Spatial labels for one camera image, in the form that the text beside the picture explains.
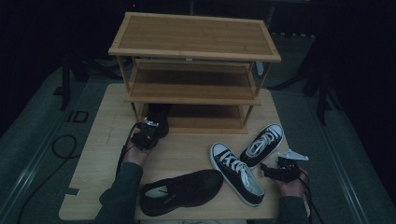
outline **sleeve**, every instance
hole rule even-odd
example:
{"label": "sleeve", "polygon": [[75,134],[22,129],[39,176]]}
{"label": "sleeve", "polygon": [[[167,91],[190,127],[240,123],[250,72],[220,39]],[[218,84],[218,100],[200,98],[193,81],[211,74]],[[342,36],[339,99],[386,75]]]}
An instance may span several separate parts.
{"label": "sleeve", "polygon": [[308,215],[304,199],[299,197],[282,197],[279,200],[279,213],[276,224],[307,224]]}
{"label": "sleeve", "polygon": [[93,223],[134,223],[137,191],[142,167],[131,162],[122,164],[113,185],[100,197],[102,208]]}

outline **navy canvas sneaker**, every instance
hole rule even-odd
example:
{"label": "navy canvas sneaker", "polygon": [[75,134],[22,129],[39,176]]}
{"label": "navy canvas sneaker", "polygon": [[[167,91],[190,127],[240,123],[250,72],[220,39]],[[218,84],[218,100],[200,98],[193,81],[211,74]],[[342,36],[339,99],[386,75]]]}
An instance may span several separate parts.
{"label": "navy canvas sneaker", "polygon": [[242,201],[253,207],[262,202],[264,189],[247,165],[238,160],[227,146],[222,143],[214,144],[210,148],[210,160]]}
{"label": "navy canvas sneaker", "polygon": [[223,176],[217,170],[202,170],[147,184],[140,190],[140,207],[149,217],[169,213],[179,207],[208,203],[220,191]]}
{"label": "navy canvas sneaker", "polygon": [[278,124],[263,128],[254,141],[242,152],[239,160],[248,167],[256,167],[262,160],[273,153],[282,143],[283,129]]}

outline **shoe rack top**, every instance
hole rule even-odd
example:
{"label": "shoe rack top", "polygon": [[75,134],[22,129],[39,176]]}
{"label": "shoe rack top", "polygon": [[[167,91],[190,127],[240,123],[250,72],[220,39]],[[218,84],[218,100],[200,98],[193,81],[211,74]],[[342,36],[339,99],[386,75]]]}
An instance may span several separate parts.
{"label": "shoe rack top", "polygon": [[126,12],[110,55],[280,63],[263,21]]}

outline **cable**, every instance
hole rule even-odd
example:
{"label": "cable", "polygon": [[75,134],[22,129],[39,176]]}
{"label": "cable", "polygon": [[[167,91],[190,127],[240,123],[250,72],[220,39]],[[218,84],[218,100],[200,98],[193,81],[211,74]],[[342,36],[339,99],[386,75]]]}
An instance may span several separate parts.
{"label": "cable", "polygon": [[132,133],[134,132],[134,128],[135,128],[136,126],[137,126],[137,123],[134,124],[134,126],[132,126],[131,131],[129,131],[128,137],[126,138],[125,144],[124,144],[124,146],[122,147],[121,154],[120,154],[120,157],[119,157],[119,162],[117,163],[116,176],[119,174],[119,171],[120,171],[120,169],[121,169],[123,157],[125,156],[126,152],[130,149],[130,148],[127,148],[128,142],[130,141],[130,138],[131,138]]}
{"label": "cable", "polygon": [[[55,145],[59,140],[61,140],[62,138],[65,138],[65,137],[69,137],[69,138],[73,139],[74,145],[73,145],[72,150],[70,151],[70,153],[67,156],[61,156],[56,152]],[[23,204],[21,211],[18,215],[18,224],[21,223],[21,218],[22,218],[23,212],[24,212],[27,204],[32,200],[32,198],[35,196],[35,194],[44,186],[44,184],[47,183],[47,181],[49,181],[69,160],[74,159],[74,158],[79,158],[81,155],[81,154],[79,154],[77,156],[73,156],[73,154],[75,153],[75,151],[77,149],[77,138],[71,134],[65,134],[65,135],[62,135],[62,136],[56,138],[52,142],[51,149],[52,149],[52,152],[55,154],[55,156],[57,156],[61,159],[64,159],[64,161],[43,182],[41,182],[41,184],[29,195],[29,197]]]}
{"label": "cable", "polygon": [[313,208],[315,213],[318,216],[318,219],[319,219],[320,223],[323,224],[324,223],[323,219],[321,218],[320,213],[318,212],[318,209],[315,207],[314,202],[312,201],[312,191],[311,191],[311,188],[308,185],[309,184],[309,177],[306,174],[306,172],[304,172],[302,170],[300,170],[300,171],[305,174],[305,176],[307,177],[307,182],[308,182],[308,183],[305,183],[300,177],[298,177],[298,179],[301,181],[301,183],[305,187],[305,196],[308,198],[308,206],[309,206],[309,210],[311,211],[311,214],[309,216],[309,223],[311,223],[311,224],[313,223],[313,220],[312,220],[312,208]]}

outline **black shoe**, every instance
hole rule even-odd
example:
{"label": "black shoe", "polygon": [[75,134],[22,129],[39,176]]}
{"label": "black shoe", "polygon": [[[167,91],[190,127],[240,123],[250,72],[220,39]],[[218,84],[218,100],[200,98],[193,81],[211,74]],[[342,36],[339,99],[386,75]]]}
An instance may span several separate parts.
{"label": "black shoe", "polygon": [[140,207],[157,217],[178,207],[195,207],[212,200],[221,189],[223,176],[217,170],[202,170],[143,186]]}
{"label": "black shoe", "polygon": [[262,160],[272,154],[282,143],[283,129],[278,124],[263,128],[253,142],[242,152],[239,160],[248,167],[256,167]]}
{"label": "black shoe", "polygon": [[170,108],[171,105],[148,105],[148,120],[159,124],[158,130],[155,133],[155,137],[157,138],[165,137],[169,133],[168,112]]}
{"label": "black shoe", "polygon": [[253,207],[262,202],[264,189],[247,165],[239,161],[227,146],[214,144],[210,148],[210,160],[213,167],[223,173],[224,179],[242,201]]}

